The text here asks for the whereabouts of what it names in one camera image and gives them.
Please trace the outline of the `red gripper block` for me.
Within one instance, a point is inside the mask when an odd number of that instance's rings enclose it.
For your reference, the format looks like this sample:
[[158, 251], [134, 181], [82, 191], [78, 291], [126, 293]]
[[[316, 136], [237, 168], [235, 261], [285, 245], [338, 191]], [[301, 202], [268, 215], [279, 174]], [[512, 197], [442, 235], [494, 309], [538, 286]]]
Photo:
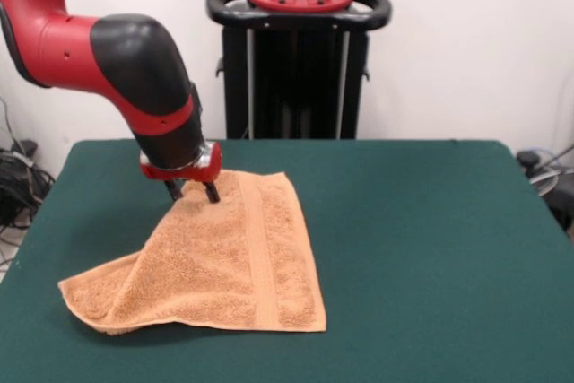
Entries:
[[164, 185], [174, 202], [183, 196], [177, 179], [203, 183], [209, 202], [216, 204], [221, 201], [214, 184], [222, 170], [222, 148], [218, 143], [203, 144], [197, 161], [174, 170], [164, 170], [153, 166], [143, 151], [140, 151], [139, 161], [140, 168], [148, 179], [164, 181]]

